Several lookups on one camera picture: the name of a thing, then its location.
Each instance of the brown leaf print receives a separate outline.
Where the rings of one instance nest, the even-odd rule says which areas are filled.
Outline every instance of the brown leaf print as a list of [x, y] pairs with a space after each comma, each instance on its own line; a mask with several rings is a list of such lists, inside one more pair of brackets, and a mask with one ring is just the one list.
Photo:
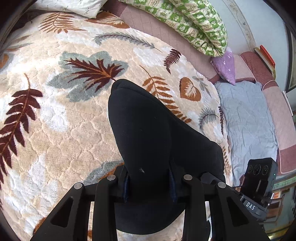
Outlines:
[[46, 219], [46, 217], [42, 218], [37, 225], [35, 226], [34, 230], [33, 230], [33, 235], [36, 233], [37, 229], [39, 229], [39, 227], [41, 226], [41, 224], [44, 222], [44, 220]]
[[222, 133], [222, 135], [224, 135], [224, 133], [223, 133], [224, 113], [223, 113], [223, 110], [222, 110], [221, 106], [219, 106], [219, 113], [220, 113], [221, 133]]
[[100, 12], [96, 18], [90, 18], [85, 20], [86, 22], [106, 24], [116, 28], [129, 28], [129, 26], [116, 15], [110, 12]]
[[119, 165], [117, 165], [116, 167], [114, 167], [113, 169], [111, 169], [107, 174], [105, 174], [104, 176], [102, 176], [98, 181], [100, 181], [101, 179], [108, 177], [111, 174], [114, 174], [115, 170], [117, 167], [124, 165], [124, 162], [119, 163]]
[[5, 126], [0, 130], [0, 135], [2, 136], [0, 138], [0, 181], [2, 183], [4, 183], [2, 173], [7, 175], [4, 162], [11, 168], [11, 152], [17, 156], [14, 138], [22, 146], [25, 146], [25, 140], [20, 128], [21, 124], [24, 130], [29, 133], [28, 117], [35, 120], [32, 107], [40, 109], [40, 105], [35, 97], [42, 97], [42, 93], [38, 90], [31, 89], [29, 78], [26, 74], [25, 76], [28, 80], [29, 87], [27, 90], [17, 91], [12, 95], [15, 99], [9, 103], [12, 107], [6, 113], [10, 116], [7, 117], [4, 122]]
[[70, 13], [65, 12], [54, 12], [50, 15], [48, 15], [39, 26], [39, 29], [43, 32], [57, 32], [58, 34], [62, 31], [65, 33], [68, 32], [68, 30], [74, 30], [74, 31], [85, 31], [84, 29], [76, 28], [71, 18], [74, 18], [73, 15]]
[[92, 230], [87, 231], [87, 236], [92, 240]]
[[76, 79], [81, 79], [81, 78], [87, 78], [84, 83], [87, 83], [85, 88], [86, 90], [92, 87], [95, 84], [99, 84], [95, 90], [97, 92], [100, 88], [102, 88], [104, 85], [106, 85], [110, 79], [114, 80], [114, 77], [123, 69], [120, 69], [121, 65], [116, 65], [116, 64], [108, 64], [107, 68], [104, 66], [104, 60], [97, 59], [96, 63], [98, 66], [95, 66], [92, 64], [90, 61], [87, 63], [86, 61], [80, 61], [77, 58], [73, 60], [72, 58], [70, 60], [66, 60], [66, 62], [69, 62], [66, 65], [72, 65], [74, 68], [78, 69], [84, 69], [84, 71], [78, 71], [73, 73], [77, 74], [75, 78], [71, 79], [69, 82], [72, 80]]
[[9, 56], [7, 54], [3, 54], [2, 58], [0, 59], [0, 69], [7, 63]]
[[180, 80], [180, 97], [191, 101], [200, 101], [201, 94], [189, 78], [183, 77]]
[[166, 56], [163, 65], [166, 67], [167, 71], [170, 73], [170, 66], [172, 64], [178, 63], [181, 53], [175, 49], [171, 49], [168, 56]]
[[223, 152], [223, 159], [224, 159], [224, 174], [228, 178], [230, 177], [230, 173], [231, 173], [231, 165], [229, 164], [229, 161], [226, 155], [225, 146], [222, 148], [222, 152]]
[[25, 40], [29, 36], [30, 35], [25, 35], [23, 37], [14, 39], [10, 42], [4, 43], [2, 50], [0, 50], [0, 69], [2, 69], [5, 66], [5, 64], [8, 62], [8, 60], [9, 60], [8, 53], [13, 53], [13, 52], [17, 51], [18, 49], [31, 44], [31, 43], [25, 43], [25, 44], [16, 45], [17, 43]]
[[185, 123], [189, 123], [192, 120], [187, 116], [184, 116], [181, 111], [179, 111], [179, 107], [175, 104], [175, 101], [172, 100], [173, 96], [166, 93], [165, 91], [170, 91], [168, 88], [168, 84], [165, 82], [165, 79], [158, 76], [151, 76], [148, 71], [140, 65], [140, 67], [148, 74], [149, 78], [146, 79], [143, 83], [143, 87], [146, 88], [148, 92], [150, 92], [153, 96], [159, 99], [173, 114], [175, 114], [178, 118], [180, 118]]
[[228, 143], [228, 153], [230, 153], [231, 148], [230, 148], [230, 141], [229, 141], [229, 137], [228, 137], [228, 135], [227, 135], [227, 143]]

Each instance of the green patterned pillow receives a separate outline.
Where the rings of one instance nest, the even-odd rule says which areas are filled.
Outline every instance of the green patterned pillow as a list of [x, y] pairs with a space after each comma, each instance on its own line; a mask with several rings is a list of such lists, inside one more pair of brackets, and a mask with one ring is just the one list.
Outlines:
[[170, 0], [170, 2], [202, 29], [217, 50], [225, 53], [227, 32], [219, 14], [208, 0]]
[[206, 28], [204, 22], [201, 24], [195, 24], [190, 18], [185, 16], [183, 12], [186, 10], [184, 6], [179, 6], [180, 9], [177, 9], [174, 4], [175, 2], [179, 3], [180, 1], [170, 2], [169, 0], [119, 0], [125, 2], [129, 5], [140, 8], [153, 16], [155, 16], [160, 21], [166, 23], [174, 30], [176, 30], [182, 37], [187, 39], [197, 50], [202, 52], [205, 55], [209, 56], [222, 56], [225, 53], [227, 47], [227, 34], [225, 28], [224, 36], [221, 36], [219, 39], [223, 40], [225, 46], [221, 47], [219, 40], [214, 39], [211, 31], [204, 31], [203, 28]]

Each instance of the pink quilted fabric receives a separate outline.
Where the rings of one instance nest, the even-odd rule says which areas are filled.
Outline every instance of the pink quilted fabric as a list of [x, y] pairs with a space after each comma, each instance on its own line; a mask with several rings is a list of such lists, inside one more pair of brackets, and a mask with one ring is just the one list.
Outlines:
[[296, 131], [284, 96], [277, 86], [263, 90], [271, 113], [279, 143], [279, 172], [281, 174], [296, 170]]

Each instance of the metal screw head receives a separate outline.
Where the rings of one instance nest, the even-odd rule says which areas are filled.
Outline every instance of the metal screw head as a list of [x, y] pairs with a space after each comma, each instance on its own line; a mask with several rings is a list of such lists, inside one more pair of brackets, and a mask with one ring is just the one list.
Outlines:
[[218, 187], [220, 188], [226, 188], [226, 184], [224, 182], [219, 182]]
[[113, 181], [115, 178], [116, 178], [115, 175], [109, 175], [109, 176], [107, 177], [107, 179], [108, 179], [109, 181]]
[[184, 179], [187, 181], [190, 181], [192, 179], [192, 176], [189, 174], [184, 175]]
[[74, 185], [74, 188], [75, 188], [75, 189], [80, 189], [80, 188], [82, 188], [82, 183], [76, 183], [76, 184]]

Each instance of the bed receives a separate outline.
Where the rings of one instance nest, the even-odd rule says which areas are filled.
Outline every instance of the bed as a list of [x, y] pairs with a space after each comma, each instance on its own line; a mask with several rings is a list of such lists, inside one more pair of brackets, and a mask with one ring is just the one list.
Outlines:
[[[221, 79], [210, 57], [133, 6], [109, 0], [103, 10], [93, 19], [31, 10], [2, 48], [0, 134], [6, 150], [0, 200], [22, 241], [30, 240], [73, 184], [96, 183], [123, 163], [107, 109], [111, 85], [120, 78], [146, 89], [220, 145], [226, 183], [234, 185], [229, 130], [213, 85]], [[60, 23], [50, 26], [52, 19]], [[181, 240], [183, 222], [184, 213], [145, 240]], [[139, 238], [118, 231], [118, 240]]]

